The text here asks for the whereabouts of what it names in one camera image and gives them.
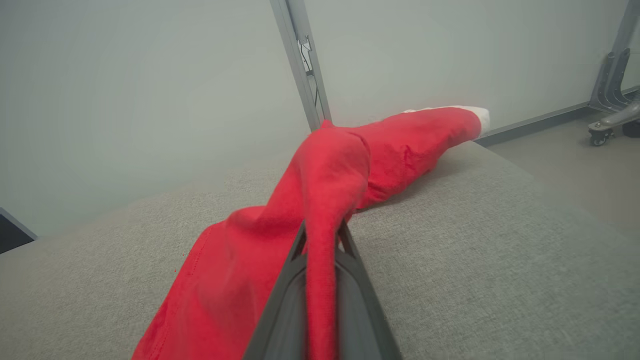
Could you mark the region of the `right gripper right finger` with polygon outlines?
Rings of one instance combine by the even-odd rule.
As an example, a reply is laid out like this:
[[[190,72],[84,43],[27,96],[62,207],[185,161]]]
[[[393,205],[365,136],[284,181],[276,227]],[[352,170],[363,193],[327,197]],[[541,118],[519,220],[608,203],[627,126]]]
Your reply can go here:
[[[345,221],[336,233],[334,268],[339,359],[401,360],[402,353]]]

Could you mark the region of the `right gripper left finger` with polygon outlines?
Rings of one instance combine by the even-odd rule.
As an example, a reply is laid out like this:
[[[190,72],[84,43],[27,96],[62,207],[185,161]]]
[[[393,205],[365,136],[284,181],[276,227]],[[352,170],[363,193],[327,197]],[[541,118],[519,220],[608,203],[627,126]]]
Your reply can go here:
[[[244,360],[307,358],[306,242],[303,222],[242,356]]]

